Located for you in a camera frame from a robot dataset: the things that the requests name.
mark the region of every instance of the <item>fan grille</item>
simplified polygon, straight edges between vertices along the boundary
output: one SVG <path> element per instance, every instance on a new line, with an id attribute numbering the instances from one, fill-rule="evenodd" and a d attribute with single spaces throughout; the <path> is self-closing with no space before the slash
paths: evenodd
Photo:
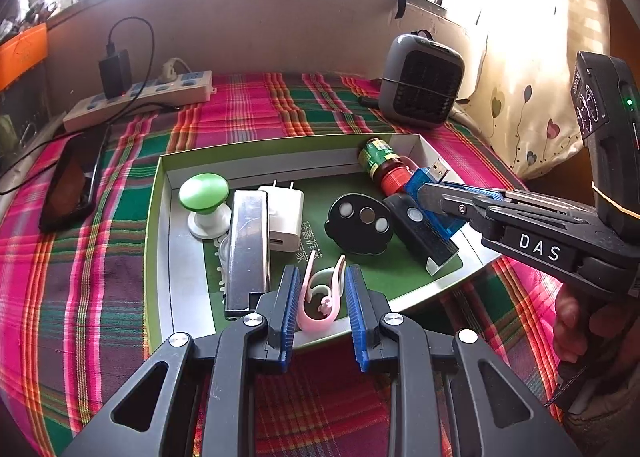
<path id="1" fill-rule="evenodd" d="M 395 111 L 420 120 L 444 121 L 463 74 L 463 68 L 456 63 L 423 51 L 411 51 L 402 67 L 394 98 Z"/>

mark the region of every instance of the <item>black power adapter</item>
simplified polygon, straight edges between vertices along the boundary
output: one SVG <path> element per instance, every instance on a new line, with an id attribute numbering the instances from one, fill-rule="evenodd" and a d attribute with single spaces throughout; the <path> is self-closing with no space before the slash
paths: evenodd
<path id="1" fill-rule="evenodd" d="M 131 88 L 131 65 L 129 52 L 122 49 L 115 51 L 115 44 L 109 40 L 107 57 L 98 62 L 102 90 L 107 99 L 122 96 Z"/>

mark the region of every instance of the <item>green mat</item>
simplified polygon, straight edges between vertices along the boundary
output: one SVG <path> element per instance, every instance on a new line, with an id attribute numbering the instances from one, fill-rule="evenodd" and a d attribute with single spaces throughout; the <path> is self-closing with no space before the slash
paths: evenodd
<path id="1" fill-rule="evenodd" d="M 284 266 L 287 264 L 293 263 L 297 265 L 300 272 L 304 274 L 306 261 L 313 249 L 321 253 L 321 258 L 316 255 L 314 272 L 335 266 L 342 251 L 324 233 L 324 222 L 329 208 L 339 196 L 345 193 L 357 192 L 377 199 L 384 197 L 367 174 L 303 179 L 296 181 L 295 187 L 305 194 L 301 249 L 297 253 L 271 251 L 271 290 L 276 289 L 280 283 Z M 222 293 L 220 292 L 221 278 L 218 271 L 220 266 L 217 256 L 218 248 L 212 241 L 204 242 L 203 247 L 211 312 L 216 332 L 219 332 L 228 322 L 225 320 Z M 395 235 L 389 242 L 386 251 L 377 257 L 347 255 L 346 258 L 348 263 L 358 263 L 360 265 L 367 287 L 385 294 L 388 300 L 393 300 L 424 285 L 429 285 L 432 281 L 462 267 L 462 261 L 456 255 L 436 275 L 431 277 L 423 265 L 409 254 L 404 244 Z M 342 299 L 338 318 L 345 316 L 347 316 L 346 301 Z"/>

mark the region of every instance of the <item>white phone charger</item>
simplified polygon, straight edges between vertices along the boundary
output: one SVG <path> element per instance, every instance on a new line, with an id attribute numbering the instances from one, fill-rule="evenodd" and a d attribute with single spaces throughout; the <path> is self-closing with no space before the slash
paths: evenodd
<path id="1" fill-rule="evenodd" d="M 295 253 L 300 247 L 302 207 L 305 195 L 300 190 L 276 186 L 260 186 L 258 190 L 268 193 L 269 248 L 274 251 Z"/>

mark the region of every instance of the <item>hand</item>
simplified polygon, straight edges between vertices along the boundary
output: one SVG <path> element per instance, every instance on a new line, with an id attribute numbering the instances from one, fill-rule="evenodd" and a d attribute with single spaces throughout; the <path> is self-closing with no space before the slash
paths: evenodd
<path id="1" fill-rule="evenodd" d="M 556 296 L 556 323 L 554 325 L 554 351 L 556 355 L 570 363 L 587 351 L 587 333 L 584 322 L 580 322 L 586 311 L 568 285 L 563 285 Z M 596 336 L 614 338 L 625 327 L 633 314 L 632 308 L 625 303 L 610 303 L 598 309 L 589 319 L 589 330 Z M 618 357 L 609 371 L 609 375 L 623 373 L 640 362 L 640 319 L 626 335 Z"/>

